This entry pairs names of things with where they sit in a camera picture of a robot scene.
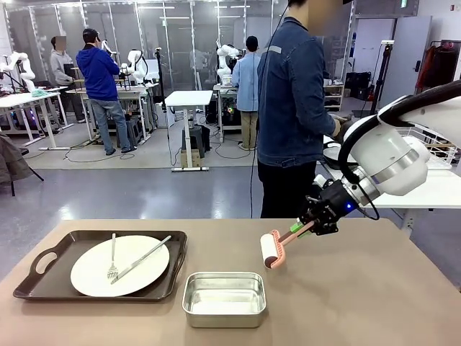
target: white plate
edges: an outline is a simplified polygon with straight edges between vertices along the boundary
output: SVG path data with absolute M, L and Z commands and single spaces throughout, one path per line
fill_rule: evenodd
M 149 236 L 121 236 L 115 242 L 115 267 L 121 273 L 134 261 L 154 248 L 160 241 Z M 72 267 L 74 288 L 92 297 L 118 297 L 140 290 L 157 280 L 168 266 L 170 254 L 162 245 L 136 268 L 113 285 L 107 278 L 111 265 L 112 240 L 107 240 L 85 252 Z

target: stool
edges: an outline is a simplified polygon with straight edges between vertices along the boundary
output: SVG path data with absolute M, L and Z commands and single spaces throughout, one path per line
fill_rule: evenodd
M 194 128 L 189 129 L 190 136 L 190 148 L 199 149 L 200 158 L 205 157 L 205 148 L 203 148 L 202 142 L 202 128 L 200 126 L 194 126 Z M 186 133 L 182 129 L 182 150 L 186 150 Z
M 141 126 L 139 119 L 136 117 L 132 117 L 131 119 L 126 121 L 127 123 L 127 132 L 128 132 L 128 140 L 130 141 L 131 147 L 138 146 L 138 143 L 141 142 L 141 138 L 143 137 L 143 133 L 139 131 L 139 127 Z M 118 129 L 117 129 L 117 147 L 120 147 L 120 138 L 118 136 Z

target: glass wall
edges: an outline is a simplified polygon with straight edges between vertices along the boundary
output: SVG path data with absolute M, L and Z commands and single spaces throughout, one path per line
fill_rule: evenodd
M 60 1 L 19 10 L 9 6 L 7 11 L 14 49 L 30 55 L 37 80 L 53 81 L 49 72 L 52 36 L 66 35 L 67 51 L 75 59 L 84 46 L 82 30 L 92 27 L 119 53 L 119 63 L 127 62 L 132 49 L 141 49 L 147 59 L 154 59 L 155 49 L 160 47 L 164 86 L 169 93 L 211 90 L 216 84 L 216 41 L 242 50 L 246 38 L 253 35 L 259 48 L 264 48 L 286 5 L 286 0 Z M 337 76 L 338 61 L 344 56 L 350 8 L 343 8 L 323 37 L 326 67 L 332 77 Z

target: metal container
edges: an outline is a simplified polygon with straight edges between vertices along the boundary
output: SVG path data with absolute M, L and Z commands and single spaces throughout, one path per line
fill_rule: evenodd
M 182 308 L 195 328 L 256 328 L 266 294 L 253 272 L 196 272 L 187 278 Z

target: jacket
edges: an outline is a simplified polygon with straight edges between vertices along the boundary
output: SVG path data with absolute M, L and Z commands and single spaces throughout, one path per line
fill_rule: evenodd
M 85 45 L 77 54 L 77 64 L 85 77 L 86 94 L 90 99 L 117 101 L 114 75 L 120 70 L 108 52 L 93 45 Z
M 27 162 L 7 135 L 0 133 L 0 184 L 15 182 L 32 175 Z
M 72 58 L 67 54 L 67 52 L 63 52 L 62 54 L 57 52 L 56 50 L 51 50 L 50 55 L 50 66 L 51 71 L 55 75 L 56 83 L 59 85 L 70 85 L 73 82 L 71 76 L 68 76 L 64 72 L 64 64 L 66 63 L 73 63 Z
M 335 130 L 324 107 L 324 66 L 321 43 L 285 18 L 258 66 L 261 163 L 293 167 L 323 159 L 323 135 Z
M 233 68 L 232 84 L 238 87 L 237 109 L 244 112 L 258 110 L 258 65 L 261 57 L 247 53 Z

